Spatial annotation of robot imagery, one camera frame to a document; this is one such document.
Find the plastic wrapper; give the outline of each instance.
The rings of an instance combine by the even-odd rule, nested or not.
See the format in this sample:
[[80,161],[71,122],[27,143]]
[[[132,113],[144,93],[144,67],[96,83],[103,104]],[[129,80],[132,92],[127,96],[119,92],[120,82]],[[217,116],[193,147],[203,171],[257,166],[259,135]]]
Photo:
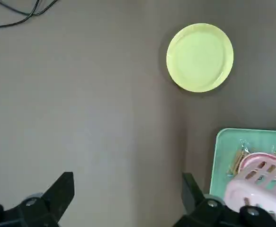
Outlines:
[[227,171],[228,177],[234,177],[238,174],[241,161],[251,153],[251,150],[253,149],[251,149],[250,144],[246,140],[240,140],[240,148],[236,152]]

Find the pink basket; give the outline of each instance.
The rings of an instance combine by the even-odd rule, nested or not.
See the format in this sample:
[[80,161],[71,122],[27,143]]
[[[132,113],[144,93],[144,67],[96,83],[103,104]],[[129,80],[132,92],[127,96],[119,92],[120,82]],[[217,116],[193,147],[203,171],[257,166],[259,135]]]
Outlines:
[[264,153],[245,157],[239,174],[227,184],[224,201],[236,212],[245,205],[261,207],[276,220],[276,157]]

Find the green tray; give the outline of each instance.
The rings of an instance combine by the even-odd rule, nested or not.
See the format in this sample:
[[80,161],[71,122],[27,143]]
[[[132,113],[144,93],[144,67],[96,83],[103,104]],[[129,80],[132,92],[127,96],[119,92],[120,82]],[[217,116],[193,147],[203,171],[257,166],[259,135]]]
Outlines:
[[240,140],[246,140],[255,152],[276,151],[276,131],[232,129],[221,130],[216,138],[214,165],[210,183],[210,194],[223,199],[226,185],[231,180],[227,170],[235,153],[240,148]]

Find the black cable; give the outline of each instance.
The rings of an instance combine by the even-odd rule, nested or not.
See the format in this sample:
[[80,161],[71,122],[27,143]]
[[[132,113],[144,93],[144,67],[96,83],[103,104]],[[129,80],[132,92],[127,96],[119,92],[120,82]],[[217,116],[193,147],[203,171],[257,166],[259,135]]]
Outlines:
[[27,20],[29,20],[31,17],[34,17],[34,16],[39,16],[39,15],[42,15],[44,14],[50,7],[52,7],[58,0],[53,0],[45,9],[41,10],[40,12],[36,12],[38,6],[39,6],[39,3],[40,3],[40,0],[36,0],[36,3],[35,3],[35,6],[33,8],[33,10],[30,12],[30,13],[25,13],[25,12],[22,12],[20,10],[17,10],[7,4],[5,4],[4,2],[2,2],[0,0],[0,5],[4,6],[5,8],[8,8],[10,10],[12,10],[13,12],[16,12],[16,13],[19,13],[19,14],[22,14],[24,16],[26,16],[23,20],[20,20],[18,22],[15,22],[15,23],[11,23],[11,24],[5,24],[5,25],[0,25],[0,28],[5,28],[5,27],[12,27],[12,26],[16,26],[16,25],[19,25],[19,24],[22,24],[24,22],[26,22]]
[[[59,0],[53,0],[47,7],[45,7],[43,10],[41,10],[40,12],[37,12],[37,13],[34,13],[32,16],[39,16],[39,15],[42,15],[44,14],[50,7],[52,7],[57,1]],[[15,13],[19,13],[19,14],[22,14],[24,16],[28,16],[30,13],[26,13],[26,12],[23,12],[23,11],[20,11],[20,10],[17,10],[9,5],[7,5],[6,3],[4,3],[3,1],[0,0],[0,5],[4,6],[5,8],[7,9],[10,9],[11,11],[15,12]]]

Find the gray table surface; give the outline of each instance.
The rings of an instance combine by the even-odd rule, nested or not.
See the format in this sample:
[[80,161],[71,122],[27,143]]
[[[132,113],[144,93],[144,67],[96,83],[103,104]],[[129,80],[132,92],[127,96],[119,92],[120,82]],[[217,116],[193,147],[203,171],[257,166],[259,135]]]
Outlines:
[[[20,18],[0,8],[1,23]],[[229,77],[204,94],[166,69],[171,38],[192,23],[218,26],[234,48]],[[7,208],[68,170],[76,197],[62,226],[171,226],[183,213],[181,171],[208,191],[225,127],[276,129],[276,1],[62,0],[0,30]]]

